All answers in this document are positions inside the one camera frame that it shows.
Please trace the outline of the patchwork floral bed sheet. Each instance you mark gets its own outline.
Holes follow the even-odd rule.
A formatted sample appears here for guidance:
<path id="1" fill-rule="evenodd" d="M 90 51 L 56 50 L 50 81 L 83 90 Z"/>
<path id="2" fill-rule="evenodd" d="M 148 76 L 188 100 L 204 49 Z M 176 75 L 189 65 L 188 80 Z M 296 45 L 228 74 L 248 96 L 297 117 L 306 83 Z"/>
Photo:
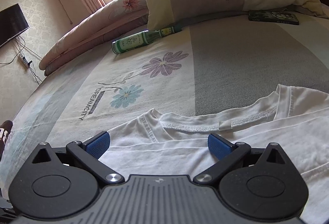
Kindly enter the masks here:
<path id="1" fill-rule="evenodd" d="M 39 143 L 83 141 L 151 109 L 218 114 L 252 105 L 278 85 L 328 94 L 328 20 L 297 17 L 299 25 L 246 15 L 203 21 L 120 55 L 107 42 L 76 57 L 45 78 L 15 116 L 1 189 Z"/>

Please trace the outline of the green glass bottle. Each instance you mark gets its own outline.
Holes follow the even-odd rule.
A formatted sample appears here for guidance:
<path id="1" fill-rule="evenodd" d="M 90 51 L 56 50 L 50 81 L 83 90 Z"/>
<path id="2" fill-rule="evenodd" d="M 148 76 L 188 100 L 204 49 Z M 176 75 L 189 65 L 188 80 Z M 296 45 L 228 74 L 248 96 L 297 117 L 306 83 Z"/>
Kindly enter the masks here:
<path id="1" fill-rule="evenodd" d="M 116 40 L 112 43 L 111 49 L 114 54 L 121 54 L 139 47 L 150 45 L 155 40 L 178 33 L 181 30 L 182 28 L 179 25 L 154 31 L 144 30 Z"/>

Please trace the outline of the pink folded quilt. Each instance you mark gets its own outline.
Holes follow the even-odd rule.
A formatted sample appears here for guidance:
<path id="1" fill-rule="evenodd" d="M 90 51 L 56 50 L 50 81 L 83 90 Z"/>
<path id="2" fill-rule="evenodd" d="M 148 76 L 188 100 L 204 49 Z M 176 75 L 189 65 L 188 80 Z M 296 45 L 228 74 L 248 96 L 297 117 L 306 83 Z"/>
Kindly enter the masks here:
<path id="1" fill-rule="evenodd" d="M 112 0 L 60 38 L 41 59 L 38 67 L 48 76 L 84 52 L 147 22 L 146 0 Z"/>

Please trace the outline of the black flat television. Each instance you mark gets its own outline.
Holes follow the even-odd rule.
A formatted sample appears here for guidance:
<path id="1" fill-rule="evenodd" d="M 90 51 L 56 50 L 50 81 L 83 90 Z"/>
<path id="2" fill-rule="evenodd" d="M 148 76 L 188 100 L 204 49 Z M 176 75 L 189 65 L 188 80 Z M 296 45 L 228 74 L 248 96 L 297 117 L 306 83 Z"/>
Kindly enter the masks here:
<path id="1" fill-rule="evenodd" d="M 0 47 L 16 38 L 30 26 L 18 3 L 0 11 Z"/>

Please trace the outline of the white power strip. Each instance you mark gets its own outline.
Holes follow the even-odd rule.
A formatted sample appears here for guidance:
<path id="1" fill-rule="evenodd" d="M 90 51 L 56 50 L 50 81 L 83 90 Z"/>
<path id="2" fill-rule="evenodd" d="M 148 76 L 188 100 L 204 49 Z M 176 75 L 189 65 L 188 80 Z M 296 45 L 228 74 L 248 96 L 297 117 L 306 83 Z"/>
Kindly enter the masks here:
<path id="1" fill-rule="evenodd" d="M 18 58 L 27 69 L 30 68 L 30 66 L 32 64 L 32 60 L 28 61 L 27 58 L 22 54 L 19 54 Z"/>

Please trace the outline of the white long sleeve shirt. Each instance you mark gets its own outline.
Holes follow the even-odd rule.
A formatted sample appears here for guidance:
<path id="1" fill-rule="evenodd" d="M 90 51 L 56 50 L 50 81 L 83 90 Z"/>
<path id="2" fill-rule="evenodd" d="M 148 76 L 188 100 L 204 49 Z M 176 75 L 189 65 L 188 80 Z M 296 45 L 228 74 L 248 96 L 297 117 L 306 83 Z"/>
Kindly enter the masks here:
<path id="1" fill-rule="evenodd" d="M 211 133 L 258 148 L 279 143 L 309 189 L 302 219 L 328 220 L 328 94 L 322 91 L 278 85 L 247 107 L 196 117 L 151 109 L 111 129 L 100 160 L 124 177 L 195 176 L 216 161 L 207 147 Z"/>

